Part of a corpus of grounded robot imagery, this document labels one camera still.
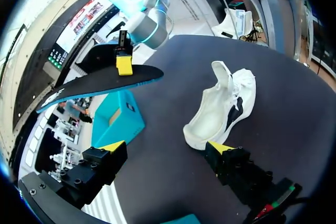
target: teal block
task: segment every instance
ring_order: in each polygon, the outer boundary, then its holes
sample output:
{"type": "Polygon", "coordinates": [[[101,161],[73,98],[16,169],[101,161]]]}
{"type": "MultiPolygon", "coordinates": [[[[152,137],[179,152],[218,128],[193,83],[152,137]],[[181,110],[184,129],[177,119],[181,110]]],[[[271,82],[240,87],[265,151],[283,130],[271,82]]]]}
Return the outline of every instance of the teal block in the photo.
{"type": "Polygon", "coordinates": [[[130,143],[145,127],[138,105],[131,91],[110,93],[96,110],[92,146],[99,148],[119,141],[130,143]],[[109,120],[120,109],[119,116],[109,126],[109,120]]]}
{"type": "Polygon", "coordinates": [[[187,215],[183,218],[165,222],[163,224],[201,224],[195,215],[187,215]]]}

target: window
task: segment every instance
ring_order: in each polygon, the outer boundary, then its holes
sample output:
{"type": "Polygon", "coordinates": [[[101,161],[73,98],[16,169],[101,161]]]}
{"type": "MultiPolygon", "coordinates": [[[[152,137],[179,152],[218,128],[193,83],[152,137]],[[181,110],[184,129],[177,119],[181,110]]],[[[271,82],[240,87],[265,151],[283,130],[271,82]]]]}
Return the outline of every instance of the window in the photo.
{"type": "Polygon", "coordinates": [[[48,119],[43,117],[41,122],[40,122],[40,126],[41,126],[42,129],[46,126],[47,122],[48,122],[48,119]]]}
{"type": "Polygon", "coordinates": [[[43,131],[43,129],[40,126],[38,126],[37,129],[36,129],[36,131],[35,131],[35,134],[34,134],[34,136],[36,137],[36,139],[40,139],[40,137],[42,135],[42,131],[43,131]]]}
{"type": "Polygon", "coordinates": [[[33,137],[32,141],[30,142],[29,149],[35,152],[37,144],[38,144],[38,140],[35,137],[33,137]]]}
{"type": "Polygon", "coordinates": [[[34,153],[31,150],[28,150],[27,156],[26,156],[26,164],[31,167],[33,164],[34,159],[34,153]]]}

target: teal box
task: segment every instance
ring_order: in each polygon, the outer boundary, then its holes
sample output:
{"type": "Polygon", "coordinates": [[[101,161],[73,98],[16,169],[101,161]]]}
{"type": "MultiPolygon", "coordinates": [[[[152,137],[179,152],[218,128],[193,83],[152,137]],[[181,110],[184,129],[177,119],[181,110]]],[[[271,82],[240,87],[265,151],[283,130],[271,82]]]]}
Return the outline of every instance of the teal box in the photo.
{"type": "Polygon", "coordinates": [[[109,93],[95,112],[91,143],[96,148],[119,141],[129,144],[144,127],[131,91],[109,93]]]}

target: white shelf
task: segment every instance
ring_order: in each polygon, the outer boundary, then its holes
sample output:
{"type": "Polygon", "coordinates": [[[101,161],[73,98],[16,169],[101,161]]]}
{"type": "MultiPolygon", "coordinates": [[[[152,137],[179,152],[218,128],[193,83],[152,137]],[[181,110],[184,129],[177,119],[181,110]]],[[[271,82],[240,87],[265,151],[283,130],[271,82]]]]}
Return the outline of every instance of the white shelf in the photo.
{"type": "MultiPolygon", "coordinates": [[[[320,63],[320,59],[318,57],[313,55],[311,58],[318,64],[320,63]]],[[[336,79],[336,73],[327,64],[325,64],[323,60],[321,60],[321,66],[323,66],[325,70],[328,71],[336,79]]]]}

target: white fabric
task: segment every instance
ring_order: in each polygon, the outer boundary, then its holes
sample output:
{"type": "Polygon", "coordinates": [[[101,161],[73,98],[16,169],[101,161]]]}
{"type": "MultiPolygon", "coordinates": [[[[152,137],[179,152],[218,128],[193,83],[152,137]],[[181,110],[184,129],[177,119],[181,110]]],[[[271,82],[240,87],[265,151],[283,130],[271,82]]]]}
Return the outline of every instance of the white fabric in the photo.
{"type": "MultiPolygon", "coordinates": [[[[228,38],[227,36],[222,35],[222,32],[225,32],[227,34],[231,34],[233,36],[232,39],[239,39],[237,38],[236,32],[235,32],[236,10],[229,9],[229,11],[230,13],[228,13],[227,8],[226,8],[225,9],[226,16],[223,22],[217,26],[212,27],[211,29],[214,32],[215,36],[217,37],[228,38]]],[[[252,29],[253,29],[252,12],[247,11],[245,12],[244,36],[249,35],[252,29]]]]}

